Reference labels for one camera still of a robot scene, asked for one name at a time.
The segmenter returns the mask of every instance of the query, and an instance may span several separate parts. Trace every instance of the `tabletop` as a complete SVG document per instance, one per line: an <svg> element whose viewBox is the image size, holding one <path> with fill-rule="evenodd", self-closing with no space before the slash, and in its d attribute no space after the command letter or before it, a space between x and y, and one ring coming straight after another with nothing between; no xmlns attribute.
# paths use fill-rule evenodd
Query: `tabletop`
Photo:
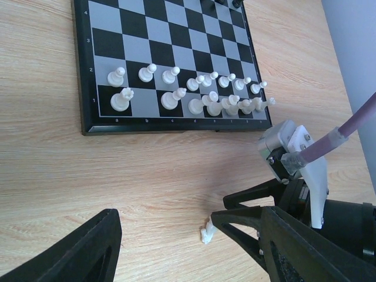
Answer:
<svg viewBox="0 0 376 282"><path fill-rule="evenodd" d="M244 4L273 123L318 139L348 119L321 1ZM0 32L0 275L116 208L115 281L268 280L224 234L205 246L199 232L225 195L273 178L261 132L84 137L70 1L3 0ZM330 199L376 203L356 134L327 160Z"/></svg>

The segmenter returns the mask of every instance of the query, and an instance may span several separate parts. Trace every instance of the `wooden table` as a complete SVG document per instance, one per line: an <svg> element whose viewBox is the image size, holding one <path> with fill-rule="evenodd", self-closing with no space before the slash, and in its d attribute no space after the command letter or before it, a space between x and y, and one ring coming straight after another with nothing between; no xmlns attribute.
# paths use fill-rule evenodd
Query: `wooden table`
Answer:
<svg viewBox="0 0 376 282"><path fill-rule="evenodd" d="M321 1L245 5L273 123L318 139L349 118ZM116 281L268 279L228 237L205 246L199 233L223 196L273 177L260 132L84 137L70 2L3 0L0 29L0 275L116 208ZM376 203L357 135L327 160L329 198Z"/></svg>

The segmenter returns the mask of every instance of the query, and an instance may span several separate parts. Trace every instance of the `chessboard border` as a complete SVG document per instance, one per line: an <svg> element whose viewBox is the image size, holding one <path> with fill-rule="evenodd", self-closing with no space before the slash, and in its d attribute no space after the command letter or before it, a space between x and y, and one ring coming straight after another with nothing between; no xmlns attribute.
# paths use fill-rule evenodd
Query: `chessboard border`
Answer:
<svg viewBox="0 0 376 282"><path fill-rule="evenodd" d="M81 129L83 135L106 135L106 134L134 134L134 133L165 133L165 132L184 132L188 130L213 130L213 131L258 131L266 130L272 127L270 112L265 109L266 120L257 119L184 119L181 117L171 118L169 122L164 118L129 118L132 120L131 125L116 124L119 119L112 117L99 116L99 101L97 96L91 93L97 93L96 78L94 67L94 53L92 46L92 31L90 25L89 13L85 18L85 11L89 10L90 0L72 0L73 15L73 32L76 47L76 64L79 88L79 104L81 115ZM250 34L249 23L247 19L244 3L241 4L242 13L245 15L246 31L252 52L253 64L256 70L258 81L261 80L261 73L258 67L256 53ZM90 30L90 38L85 41L84 35L86 30ZM260 91L263 100L266 100L264 89Z"/></svg>

